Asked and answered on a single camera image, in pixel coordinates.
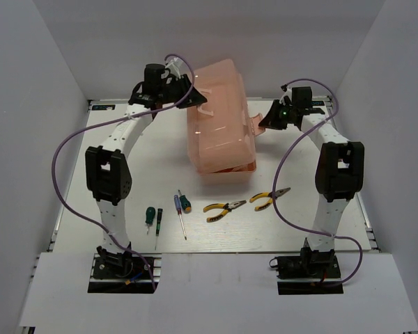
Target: yellow pliers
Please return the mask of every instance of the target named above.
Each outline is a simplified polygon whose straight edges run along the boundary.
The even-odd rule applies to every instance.
[[[276,190],[276,198],[279,198],[280,196],[285,195],[290,190],[291,190],[291,188]],[[267,207],[269,207],[272,204],[272,192],[271,193],[258,193],[257,195],[252,196],[249,199],[249,202],[252,203],[255,200],[258,200],[259,198],[269,198],[269,200],[265,204],[259,205],[258,207],[255,207],[254,210],[256,210],[256,211],[262,211],[262,210],[266,209]]]
[[[216,216],[209,217],[206,219],[208,223],[213,223],[214,221],[219,221],[221,218],[226,216],[229,212],[231,212],[234,209],[237,209],[239,206],[244,205],[245,203],[246,203],[246,200],[239,200],[237,202],[226,203],[226,204],[215,203],[215,204],[208,205],[207,207],[204,207],[203,212],[207,212],[212,209],[223,209],[221,214],[218,214]]]

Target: small screwdriver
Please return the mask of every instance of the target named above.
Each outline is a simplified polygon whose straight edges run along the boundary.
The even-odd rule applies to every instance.
[[[190,205],[190,202],[187,200],[186,196],[181,194],[180,190],[178,190],[178,194],[180,195],[181,207],[184,212],[188,214],[190,210],[192,210],[192,206]]]
[[[156,246],[158,245],[158,237],[160,235],[161,218],[162,218],[162,209],[161,208],[158,208],[158,215],[156,216],[156,241],[155,241],[155,250],[156,250]]]
[[[147,225],[147,234],[150,230],[150,227],[153,225],[153,219],[155,218],[155,208],[154,207],[148,207],[146,210],[146,225]]]
[[[181,216],[181,205],[180,205],[180,200],[178,199],[178,195],[175,195],[173,197],[173,200],[175,201],[175,208],[176,208],[176,211],[178,212],[178,215],[180,217],[181,228],[183,229],[184,239],[187,240],[187,235],[186,235],[186,231],[184,229],[184,224],[183,224],[183,218]]]

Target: white wall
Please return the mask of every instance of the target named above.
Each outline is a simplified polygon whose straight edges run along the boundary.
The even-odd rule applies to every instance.
[[[81,127],[87,103],[37,8],[0,0],[0,334],[14,333],[36,255],[59,202],[50,180],[57,144]],[[77,146],[59,174],[65,188]]]
[[[384,0],[35,0],[89,99],[128,98],[171,51],[195,67],[231,57],[248,96],[298,77],[336,89]]]
[[[418,321],[418,0],[386,1],[338,95],[342,128],[366,147],[362,192],[378,244]]]

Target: translucent plastic container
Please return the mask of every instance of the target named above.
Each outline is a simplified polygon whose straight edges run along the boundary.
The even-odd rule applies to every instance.
[[[208,183],[232,183],[230,177],[238,178],[233,183],[245,182],[256,170],[254,135],[263,130],[254,125],[261,115],[255,121],[249,118],[242,77],[232,60],[197,70],[195,75],[195,87],[208,102],[187,109],[190,160],[205,180],[212,180]]]

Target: green screwdriver handle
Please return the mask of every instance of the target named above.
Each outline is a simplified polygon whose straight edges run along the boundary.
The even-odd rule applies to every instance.
[[[146,210],[146,224],[147,225],[153,225],[153,219],[155,218],[155,208],[154,207],[148,207]]]
[[[181,191],[178,190],[178,194],[180,195],[181,207],[183,211],[188,214],[190,210],[192,210],[192,206],[190,205],[190,202],[187,200],[186,196],[181,194]]]

